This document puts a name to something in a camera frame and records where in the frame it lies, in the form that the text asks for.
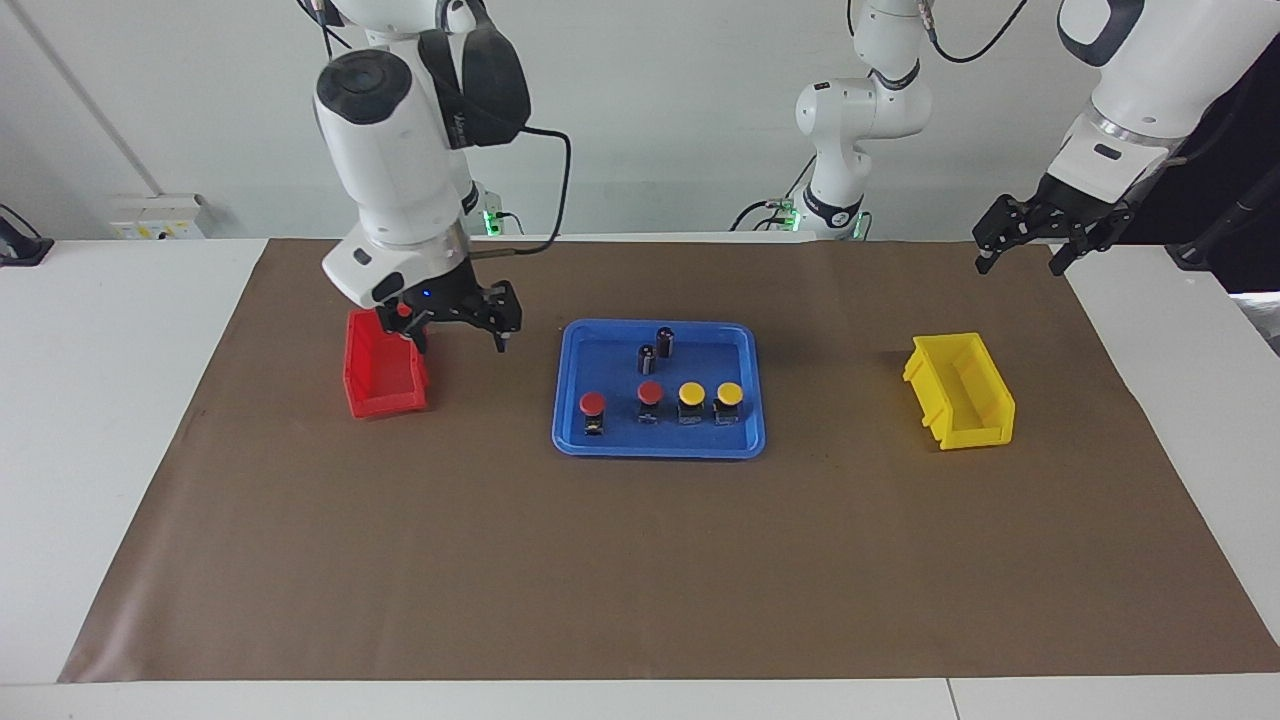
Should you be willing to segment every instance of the blue tray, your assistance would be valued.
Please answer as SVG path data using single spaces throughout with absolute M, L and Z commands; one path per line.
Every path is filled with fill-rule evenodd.
M 653 345 L 658 328 L 676 333 L 675 351 L 658 360 L 652 375 L 641 375 L 636 354 Z M 640 401 L 636 388 L 657 380 L 666 391 L 660 419 L 644 424 L 636 419 Z M 676 421 L 676 393 L 686 382 L 707 388 L 708 410 L 701 423 Z M 742 386 L 741 419 L 717 425 L 710 404 L 721 383 Z M 604 434 L 588 436 L 579 398 L 596 391 L 604 395 Z M 704 460 L 749 460 L 764 450 L 764 411 L 760 405 L 760 374 L 751 331 L 732 323 L 682 323 L 671 320 L 577 320 L 564 328 L 559 380 L 556 386 L 556 416 L 552 442 L 567 455 L 595 457 L 682 457 Z

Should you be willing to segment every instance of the black capacitor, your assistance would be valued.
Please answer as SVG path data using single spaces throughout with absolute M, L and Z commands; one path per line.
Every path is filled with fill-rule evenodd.
M 658 354 L 654 351 L 652 345 L 640 346 L 640 357 L 636 361 L 636 369 L 641 375 L 652 375 L 653 366 L 658 361 Z
M 676 332 L 671 328 L 658 328 L 658 357 L 671 357 L 676 345 Z

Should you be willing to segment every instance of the electrical socket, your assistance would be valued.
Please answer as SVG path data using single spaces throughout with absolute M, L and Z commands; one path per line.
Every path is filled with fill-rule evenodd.
M 115 196 L 116 213 L 111 219 L 115 236 L 122 240 L 204 240 L 209 223 L 195 195 L 160 195 L 156 197 Z

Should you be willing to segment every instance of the brown paper mat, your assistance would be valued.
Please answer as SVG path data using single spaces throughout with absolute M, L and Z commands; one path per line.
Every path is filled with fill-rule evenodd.
M 64 682 L 1280 670 L 1042 249 L 988 278 L 968 245 L 485 263 L 527 309 L 509 352 L 442 328 L 434 410 L 355 421 L 329 247 L 266 249 Z M 582 316 L 750 327 L 764 455 L 557 452 L 561 328 Z M 913 334 L 961 331 L 1018 401 L 1007 447 L 941 452 L 901 380 Z

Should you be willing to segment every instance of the cylindrical component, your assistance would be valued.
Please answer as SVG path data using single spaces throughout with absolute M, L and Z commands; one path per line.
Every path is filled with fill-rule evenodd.
M 653 346 L 641 345 L 640 357 L 636 361 L 636 370 L 639 370 L 641 375 L 652 375 L 657 360 L 658 360 L 658 352 L 653 348 Z
M 671 357 L 676 345 L 676 332 L 671 328 L 658 328 L 658 357 Z
M 586 416 L 586 434 L 604 434 L 604 396 L 589 392 L 577 401 L 577 409 Z
M 742 386 L 737 383 L 722 383 L 716 389 L 716 424 L 730 425 L 736 423 L 744 397 Z
M 680 386 L 680 424 L 689 425 L 703 421 L 703 404 L 707 402 L 707 389 L 698 383 Z
M 639 419 L 641 423 L 658 421 L 658 406 L 662 404 L 663 395 L 662 386 L 654 380 L 640 383 L 640 387 L 636 388 L 636 397 L 640 398 Z

